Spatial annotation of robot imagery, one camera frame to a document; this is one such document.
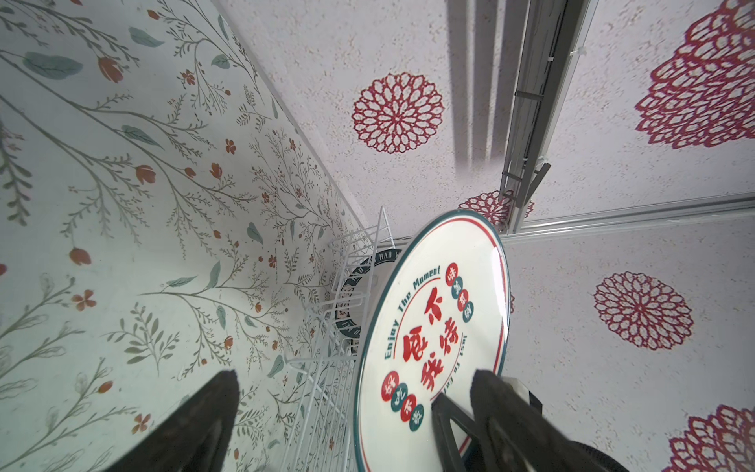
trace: red flower pattern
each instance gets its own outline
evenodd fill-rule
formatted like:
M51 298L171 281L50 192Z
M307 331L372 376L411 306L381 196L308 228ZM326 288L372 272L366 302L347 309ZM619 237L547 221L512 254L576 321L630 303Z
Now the red flower pattern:
M511 201L509 199L503 199L499 202L499 193L500 192L498 190L494 192L480 193L478 196L474 196L459 205L459 208L476 211L477 213L480 213L482 216L487 218L488 221L490 221L490 223L493 225L501 224L509 217L509 212L511 211ZM529 205L527 205L527 212L525 213L524 217L528 217L534 209L535 203L530 202Z
M637 347L671 349L692 334L692 311L684 298L644 273L615 273L603 279L594 297L600 319Z
M755 470L753 410L719 405L714 415L692 416L688 425L682 437L669 440L671 466L663 472Z
M147 429L146 424L149 423L149 420L151 419L151 417L152 415L147 415L142 418L142 415L139 414L136 418L134 418L134 421L137 422L137 425L131 429L131 434L136 434L140 431L143 433L144 431L146 431Z
M71 261L73 261L73 263L77 266L80 266L82 264L89 265L92 263L91 257L89 257L89 253L84 249L73 248L71 249L71 252L68 253L68 257L71 258Z
M91 296L94 295L94 292L92 290L84 290L84 296L81 295L73 295L71 297L71 301L76 304L76 309L78 311L84 311L86 307L93 307L97 305L97 302L94 300L90 300Z
M223 169L220 167L219 164L216 162L212 163L210 174L212 174L212 177L215 177L216 179L219 179L221 175L223 175Z
M196 83L196 79L194 79L194 74L192 74L191 71L188 69L186 69L186 72L181 73L181 80L183 82L186 82L189 85L194 85Z
M116 84L123 80L123 73L119 69L118 62L109 57L101 57L97 60L97 65L100 67L100 72L108 79Z
M155 171L152 170L152 168L148 165L140 165L136 169L137 172L137 179L144 184L144 182L149 182L150 184L155 183Z
M725 0L694 22L685 44L650 74L653 85L635 108L649 143L718 146L755 138L755 8Z
M389 74L362 90L354 102L354 130L382 153L416 149L438 131L443 97L424 76Z

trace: floral wallpaper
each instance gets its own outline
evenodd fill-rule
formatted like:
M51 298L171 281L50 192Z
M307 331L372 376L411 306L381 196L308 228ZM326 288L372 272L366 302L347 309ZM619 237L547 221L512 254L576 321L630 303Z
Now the floral wallpaper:
M0 2L0 470L102 470L221 369L277 464L356 229L209 0Z

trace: ceiling track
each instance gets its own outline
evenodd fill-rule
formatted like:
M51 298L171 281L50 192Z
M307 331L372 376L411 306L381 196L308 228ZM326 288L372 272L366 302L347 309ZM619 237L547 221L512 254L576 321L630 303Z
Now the ceiling track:
M498 197L513 203L501 228L506 234L519 231L525 214L523 209L550 168L550 164L545 164L537 170L538 157L544 155L553 133L571 80L567 72L573 72L578 58L574 56L579 41L584 41L582 32L592 20L594 8L589 7L594 3L588 0L530 1Z
M658 203L524 223L506 244L755 217L755 192Z

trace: teal rim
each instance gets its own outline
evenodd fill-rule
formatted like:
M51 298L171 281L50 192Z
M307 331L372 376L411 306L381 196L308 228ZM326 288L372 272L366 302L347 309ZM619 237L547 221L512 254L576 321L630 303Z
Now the teal rim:
M374 331L375 323L378 320L378 317L375 316L377 313L380 312L380 310L383 308L383 302L385 301L385 297L388 295L388 292L390 291L391 286L393 285L393 280L396 279L396 274L399 273L401 270L401 267L404 265L404 260L411 254L411 251L414 249L414 247L433 229L435 228L439 223L441 223L444 220L451 219L453 217L471 217L475 220L480 221L481 223L485 224L487 228L490 230L491 233L495 235L495 241L498 243L498 248L501 251L501 257L504 259L504 267L506 269L506 293L508 297L507 301L507 313L506 313L506 326L510 326L511 321L511 290L509 286L509 277L508 277L508 265L506 263L506 255L504 253L504 247L503 244L501 244L501 238L498 236L498 231L493 227L492 224L490 224L490 221L488 221L487 218L483 217L479 213L471 210L451 210L447 213L444 213L437 218L435 218L433 221L430 222L430 224L426 225L422 230L416 235L416 237L411 241L411 244L404 249L401 253L401 257L396 262L396 267L393 268L393 272L390 274L390 278L388 279L388 282L385 285L385 288L383 288L383 293L381 293L380 300L377 302L377 305L375 306L374 314L372 316L372 320L370 321L370 326L367 330L367 335L365 336L365 344L362 347L362 358L359 360L359 370L357 371L356 376L356 384L354 385L354 421L353 421L353 432L354 432L354 452L356 454L356 466L359 472L366 472L367 468L365 467L364 463L362 462L362 450L360 449L359 445L359 386L362 383L362 373L364 372L365 367L365 361L367 360L367 350L370 347L370 340L372 338L372 332ZM504 368L504 360L506 359L506 349L509 344L509 337L508 334L506 335L506 339L504 339L504 347L501 350L501 358L500 358L500 365L498 366L498 372L496 372L497 375L501 375L501 372Z

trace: red circle with character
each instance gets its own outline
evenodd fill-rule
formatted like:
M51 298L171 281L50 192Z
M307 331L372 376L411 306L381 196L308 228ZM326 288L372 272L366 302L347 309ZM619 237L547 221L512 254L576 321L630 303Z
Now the red circle with character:
M381 388L381 396L384 402L389 402L393 398L393 392L396 391L396 386L399 384L399 374L395 370L389 372L383 380L383 387Z
M414 411L415 406L417 406L417 397L414 394L407 396L403 405L401 405L401 421L409 421L411 412Z
M467 302L470 300L470 293L467 292L466 289L462 290L459 294L459 299L456 300L456 308L459 309L459 311L464 311L464 305L467 304Z
M459 266L455 262L451 262L448 269L445 270L445 284L449 287L454 285L457 275L459 275Z

